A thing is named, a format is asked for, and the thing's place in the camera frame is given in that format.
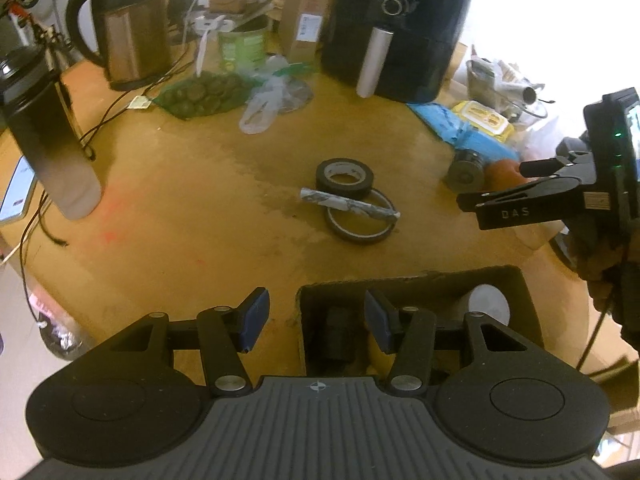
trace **metal screw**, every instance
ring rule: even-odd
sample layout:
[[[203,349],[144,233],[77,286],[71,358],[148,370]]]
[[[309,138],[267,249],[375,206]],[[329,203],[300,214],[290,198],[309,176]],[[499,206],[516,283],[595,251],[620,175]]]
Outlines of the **metal screw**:
[[[246,386],[246,381],[237,375],[223,375],[218,377],[214,384],[217,389],[223,392],[237,392]]]
[[[413,392],[422,387],[422,381],[412,375],[396,375],[391,379],[391,385],[401,392]]]

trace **white floor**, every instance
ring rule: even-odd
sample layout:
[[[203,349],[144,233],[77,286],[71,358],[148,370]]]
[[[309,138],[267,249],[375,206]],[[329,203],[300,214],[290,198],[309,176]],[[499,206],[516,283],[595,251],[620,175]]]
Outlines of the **white floor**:
[[[33,389],[66,365],[51,354],[30,316],[22,282],[9,266],[0,267],[0,480],[20,478],[40,460],[24,420]]]

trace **tall cardboard box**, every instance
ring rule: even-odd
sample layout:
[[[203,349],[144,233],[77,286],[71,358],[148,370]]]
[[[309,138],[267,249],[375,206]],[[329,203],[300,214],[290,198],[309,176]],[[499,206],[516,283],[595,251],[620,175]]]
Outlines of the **tall cardboard box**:
[[[278,31],[290,63],[314,60],[328,6],[329,0],[285,0]]]

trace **ribbed gray panel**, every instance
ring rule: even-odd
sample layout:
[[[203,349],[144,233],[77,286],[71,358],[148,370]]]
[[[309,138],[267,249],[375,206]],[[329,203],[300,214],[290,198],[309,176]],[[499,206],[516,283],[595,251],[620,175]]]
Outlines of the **ribbed gray panel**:
[[[90,469],[45,460],[26,480],[600,480],[591,460],[521,469],[450,441],[424,405],[371,378],[265,378],[223,399],[180,446],[149,462]]]

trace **dark storage bin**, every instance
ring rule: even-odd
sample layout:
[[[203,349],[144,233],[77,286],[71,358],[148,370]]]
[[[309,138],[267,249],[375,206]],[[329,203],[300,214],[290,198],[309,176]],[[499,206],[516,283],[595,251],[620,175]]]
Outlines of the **dark storage bin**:
[[[543,346],[540,322],[527,283],[517,267],[487,267],[464,272],[428,272],[422,276],[333,282],[305,285],[298,291],[302,335],[308,376],[360,376],[369,365],[367,329],[364,323],[364,293],[377,288],[396,307],[418,306],[438,313],[451,306],[475,286],[487,283],[500,289],[511,309],[509,327],[531,342]],[[350,327],[337,332],[334,319],[348,319],[337,311],[352,311]],[[337,343],[327,352],[327,331]],[[335,357],[343,353],[344,360]]]

